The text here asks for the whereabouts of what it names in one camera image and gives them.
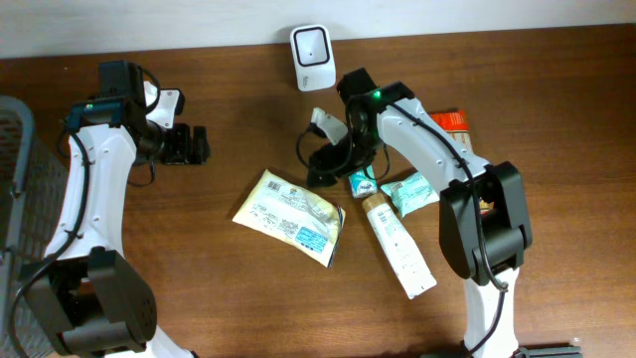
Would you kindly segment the white tube tan cap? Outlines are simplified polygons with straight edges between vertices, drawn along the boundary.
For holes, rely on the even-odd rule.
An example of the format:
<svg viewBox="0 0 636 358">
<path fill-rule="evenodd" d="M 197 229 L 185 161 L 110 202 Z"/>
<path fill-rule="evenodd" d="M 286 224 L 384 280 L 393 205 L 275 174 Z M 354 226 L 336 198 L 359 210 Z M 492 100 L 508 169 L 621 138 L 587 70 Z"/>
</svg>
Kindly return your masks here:
<svg viewBox="0 0 636 358">
<path fill-rule="evenodd" d="M 363 209 L 399 283 L 409 299 L 436 286 L 416 242 L 381 193 L 362 202 Z"/>
</svg>

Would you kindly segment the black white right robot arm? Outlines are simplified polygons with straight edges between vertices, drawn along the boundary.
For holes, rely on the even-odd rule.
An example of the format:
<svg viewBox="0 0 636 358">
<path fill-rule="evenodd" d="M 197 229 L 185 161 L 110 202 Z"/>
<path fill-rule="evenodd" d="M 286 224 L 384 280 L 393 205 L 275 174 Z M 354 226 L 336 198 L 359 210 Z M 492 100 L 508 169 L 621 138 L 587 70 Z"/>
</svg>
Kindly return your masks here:
<svg viewBox="0 0 636 358">
<path fill-rule="evenodd" d="M 514 288 L 533 243 L 519 170 L 494 165 L 455 141 L 401 82 L 379 87 L 364 68 L 344 75 L 345 135 L 301 162 L 309 187 L 328 187 L 394 148 L 439 197 L 439 244 L 462 278 L 467 303 L 466 357 L 526 357 L 514 328 Z"/>
</svg>

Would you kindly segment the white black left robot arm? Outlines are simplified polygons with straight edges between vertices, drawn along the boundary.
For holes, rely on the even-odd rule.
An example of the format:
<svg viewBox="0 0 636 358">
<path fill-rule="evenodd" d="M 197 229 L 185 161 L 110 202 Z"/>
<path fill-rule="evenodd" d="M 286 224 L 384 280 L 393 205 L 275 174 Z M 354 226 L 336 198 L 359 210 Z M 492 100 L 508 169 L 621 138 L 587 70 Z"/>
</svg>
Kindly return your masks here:
<svg viewBox="0 0 636 358">
<path fill-rule="evenodd" d="M 99 66 L 99 91 L 73 105 L 63 166 L 31 110 L 1 99 L 1 353 L 5 357 L 185 357 L 158 324 L 154 294 L 125 259 L 122 220 L 136 165 L 202 165 L 202 126 L 142 67 Z"/>
</svg>

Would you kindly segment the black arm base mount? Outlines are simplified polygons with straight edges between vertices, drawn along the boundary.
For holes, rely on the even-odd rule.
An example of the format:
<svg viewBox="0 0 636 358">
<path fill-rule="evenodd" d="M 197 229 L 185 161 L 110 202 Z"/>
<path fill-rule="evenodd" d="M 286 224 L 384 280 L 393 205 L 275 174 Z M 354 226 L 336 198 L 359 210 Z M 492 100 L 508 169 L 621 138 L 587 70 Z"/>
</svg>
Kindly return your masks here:
<svg viewBox="0 0 636 358">
<path fill-rule="evenodd" d="M 421 358 L 462 358 L 466 352 L 436 352 L 423 354 Z M 551 347 L 521 347 L 512 355 L 513 358 L 582 358 L 579 346 L 563 345 Z"/>
</svg>

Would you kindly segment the small teal packet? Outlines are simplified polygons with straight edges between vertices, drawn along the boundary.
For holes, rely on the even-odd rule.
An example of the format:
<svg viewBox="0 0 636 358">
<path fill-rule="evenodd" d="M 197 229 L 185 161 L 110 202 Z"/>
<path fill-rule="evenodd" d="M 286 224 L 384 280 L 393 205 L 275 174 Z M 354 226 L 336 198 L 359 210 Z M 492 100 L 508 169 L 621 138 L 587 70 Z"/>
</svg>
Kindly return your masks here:
<svg viewBox="0 0 636 358">
<path fill-rule="evenodd" d="M 352 173 L 349 176 L 349 182 L 354 199 L 366 198 L 378 192 L 378 184 L 372 166 Z"/>
</svg>

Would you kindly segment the yellow snack bag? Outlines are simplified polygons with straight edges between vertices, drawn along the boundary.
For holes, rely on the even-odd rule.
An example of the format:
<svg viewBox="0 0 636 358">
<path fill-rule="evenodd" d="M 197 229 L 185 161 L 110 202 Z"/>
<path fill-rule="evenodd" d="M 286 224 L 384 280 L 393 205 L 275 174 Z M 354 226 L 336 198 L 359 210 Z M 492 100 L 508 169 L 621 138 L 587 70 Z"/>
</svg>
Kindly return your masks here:
<svg viewBox="0 0 636 358">
<path fill-rule="evenodd" d="M 333 264 L 346 211 L 266 170 L 233 217 L 301 251 L 325 268 Z"/>
</svg>

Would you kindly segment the teal sachet packet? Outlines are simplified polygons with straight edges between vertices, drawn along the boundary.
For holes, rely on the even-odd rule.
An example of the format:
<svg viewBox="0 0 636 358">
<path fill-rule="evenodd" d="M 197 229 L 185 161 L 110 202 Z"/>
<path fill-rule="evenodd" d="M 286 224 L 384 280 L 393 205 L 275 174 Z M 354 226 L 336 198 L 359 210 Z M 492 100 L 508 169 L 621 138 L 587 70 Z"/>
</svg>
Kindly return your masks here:
<svg viewBox="0 0 636 358">
<path fill-rule="evenodd" d="M 439 201 L 438 194 L 419 172 L 403 180 L 383 184 L 381 190 L 391 198 L 402 218 Z"/>
</svg>

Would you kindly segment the orange spaghetti packet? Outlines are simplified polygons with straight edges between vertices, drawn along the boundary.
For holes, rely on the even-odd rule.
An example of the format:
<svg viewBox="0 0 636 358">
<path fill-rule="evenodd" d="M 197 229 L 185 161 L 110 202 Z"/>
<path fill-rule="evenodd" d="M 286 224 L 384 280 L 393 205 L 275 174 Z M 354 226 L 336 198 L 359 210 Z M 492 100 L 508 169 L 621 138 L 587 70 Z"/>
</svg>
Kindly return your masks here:
<svg viewBox="0 0 636 358">
<path fill-rule="evenodd" d="M 430 117 L 468 152 L 473 152 L 468 119 L 463 109 L 435 112 Z"/>
</svg>

